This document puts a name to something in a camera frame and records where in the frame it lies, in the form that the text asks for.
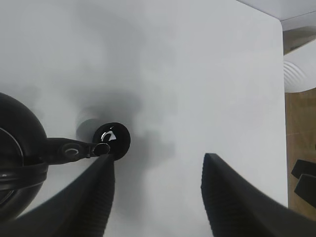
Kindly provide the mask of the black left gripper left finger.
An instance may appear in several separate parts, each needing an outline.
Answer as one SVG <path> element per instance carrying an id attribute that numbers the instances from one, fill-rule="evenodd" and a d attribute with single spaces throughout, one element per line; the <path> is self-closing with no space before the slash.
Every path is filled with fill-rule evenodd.
<path id="1" fill-rule="evenodd" d="M 115 193 L 112 156 L 99 157 L 48 201 L 0 226 L 2 237 L 101 237 Z"/>

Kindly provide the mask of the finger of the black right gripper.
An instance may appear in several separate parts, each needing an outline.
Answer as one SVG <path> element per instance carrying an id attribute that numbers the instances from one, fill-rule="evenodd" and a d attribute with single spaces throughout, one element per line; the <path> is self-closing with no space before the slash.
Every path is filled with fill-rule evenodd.
<path id="1" fill-rule="evenodd" d="M 302 174 L 294 192 L 311 206 L 316 205 L 316 177 Z"/>
<path id="2" fill-rule="evenodd" d="M 300 178 L 302 174 L 316 176 L 316 164 L 314 162 L 298 159 L 294 164 L 291 174 L 295 178 Z"/>

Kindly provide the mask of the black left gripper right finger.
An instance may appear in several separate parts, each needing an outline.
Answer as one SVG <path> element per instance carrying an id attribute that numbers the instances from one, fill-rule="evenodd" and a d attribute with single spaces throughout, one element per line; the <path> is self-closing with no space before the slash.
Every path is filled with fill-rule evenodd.
<path id="1" fill-rule="evenodd" d="M 314 237 L 316 223 L 271 199 L 217 154 L 205 154 L 204 208 L 215 237 Z"/>

